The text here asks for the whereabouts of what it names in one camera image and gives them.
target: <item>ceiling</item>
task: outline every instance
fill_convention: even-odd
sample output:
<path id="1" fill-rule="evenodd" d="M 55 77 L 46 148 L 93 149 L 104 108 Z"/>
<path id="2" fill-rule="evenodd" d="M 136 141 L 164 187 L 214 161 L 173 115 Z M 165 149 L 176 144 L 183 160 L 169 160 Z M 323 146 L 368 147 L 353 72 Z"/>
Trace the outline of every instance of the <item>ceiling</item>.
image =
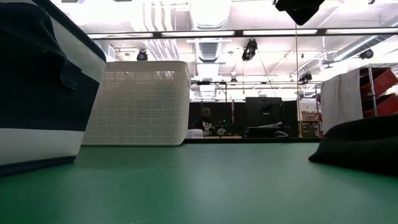
<path id="1" fill-rule="evenodd" d="M 95 0 L 95 2 L 109 2 L 111 0 Z M 143 1 L 122 1 L 118 0 L 113 7 L 97 7 L 89 8 L 89 12 L 100 11 L 101 17 L 98 21 L 95 19 L 80 26 L 86 33 L 102 33 L 102 32 L 134 32 L 132 23 L 135 22 L 134 17 L 137 10 L 143 10 Z M 189 0 L 169 0 L 172 7 L 171 21 L 174 30 L 191 30 L 190 14 L 188 2 Z M 217 2 L 209 1 L 208 13 L 205 16 L 211 17 L 216 14 L 218 8 Z M 53 0 L 57 6 L 65 12 L 72 20 L 76 19 L 76 12 L 79 10 L 77 0 Z M 147 0 L 152 5 L 155 1 Z M 398 16 L 398 0 L 376 0 L 372 5 L 368 5 L 368 0 L 326 0 L 318 13 L 315 14 L 304 26 L 299 28 L 332 28 L 332 27 L 380 27 L 385 22 Z M 232 0 L 227 29 L 294 29 L 295 23 L 285 12 L 279 12 L 270 0 Z M 347 45 L 353 43 L 360 36 L 336 36 L 336 37 L 261 37 L 257 38 L 258 50 L 257 55 L 248 62 L 241 60 L 243 47 L 248 41 L 244 38 L 233 38 L 230 42 L 223 44 L 219 62 L 225 64 L 220 65 L 219 76 L 230 77 L 231 72 L 236 72 L 239 77 L 244 74 L 245 81 L 258 81 L 264 79 L 265 75 L 272 75 L 272 80 L 290 81 L 289 76 L 297 74 L 298 67 L 301 67 L 322 52 L 333 55 Z M 378 47 L 386 46 L 390 50 L 398 49 L 397 38 L 394 36 Z M 138 49 L 144 49 L 145 45 L 142 40 L 102 40 L 101 45 L 111 45 L 116 51 L 117 60 L 136 60 Z M 197 61 L 193 44 L 188 44 L 186 39 L 177 39 L 178 52 L 180 59 L 188 63 L 191 76 L 196 74 Z M 394 61 L 396 52 L 376 57 L 378 61 L 389 59 Z M 341 65 L 334 65 L 333 69 L 324 71 L 320 68 L 318 61 L 311 64 L 308 69 L 313 74 L 314 80 L 326 80 L 331 75 L 326 73 L 338 73 L 336 71 L 339 66 L 361 65 L 364 62 L 359 59 L 349 59 Z"/>

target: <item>black monitor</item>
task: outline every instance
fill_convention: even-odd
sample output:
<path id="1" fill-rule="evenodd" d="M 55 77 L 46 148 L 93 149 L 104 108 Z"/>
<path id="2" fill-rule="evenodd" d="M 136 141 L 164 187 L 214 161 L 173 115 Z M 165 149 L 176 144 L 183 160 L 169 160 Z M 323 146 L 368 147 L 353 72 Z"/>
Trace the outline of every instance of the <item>black monitor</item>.
<path id="1" fill-rule="evenodd" d="M 282 99 L 279 97 L 246 97 L 246 121 L 257 127 L 283 122 Z"/>

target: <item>table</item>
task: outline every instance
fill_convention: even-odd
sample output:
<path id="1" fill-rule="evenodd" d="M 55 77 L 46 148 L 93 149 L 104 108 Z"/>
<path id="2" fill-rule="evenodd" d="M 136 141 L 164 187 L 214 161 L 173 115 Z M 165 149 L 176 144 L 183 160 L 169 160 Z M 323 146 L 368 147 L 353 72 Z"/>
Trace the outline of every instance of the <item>table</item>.
<path id="1" fill-rule="evenodd" d="M 398 223 L 398 179 L 314 164 L 317 143 L 83 147 L 0 179 L 8 223 Z"/>

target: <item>person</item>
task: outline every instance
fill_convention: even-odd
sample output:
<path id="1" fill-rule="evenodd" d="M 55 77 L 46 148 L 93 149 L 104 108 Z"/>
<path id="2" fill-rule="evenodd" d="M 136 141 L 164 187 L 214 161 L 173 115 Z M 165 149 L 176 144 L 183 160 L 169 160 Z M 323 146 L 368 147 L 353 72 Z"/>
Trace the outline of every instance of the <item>person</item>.
<path id="1" fill-rule="evenodd" d="M 192 125 L 195 129 L 201 129 L 203 132 L 212 133 L 215 127 L 211 123 L 211 110 L 210 108 L 204 107 L 201 111 L 201 117 L 194 122 Z"/>

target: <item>navy and white storage bin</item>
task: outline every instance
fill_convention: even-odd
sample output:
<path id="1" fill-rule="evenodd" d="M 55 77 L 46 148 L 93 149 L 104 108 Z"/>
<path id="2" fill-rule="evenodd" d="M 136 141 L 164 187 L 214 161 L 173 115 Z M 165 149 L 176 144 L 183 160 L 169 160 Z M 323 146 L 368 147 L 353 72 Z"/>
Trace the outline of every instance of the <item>navy and white storage bin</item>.
<path id="1" fill-rule="evenodd" d="M 0 0 L 0 176 L 77 156 L 106 66 L 49 0 Z"/>

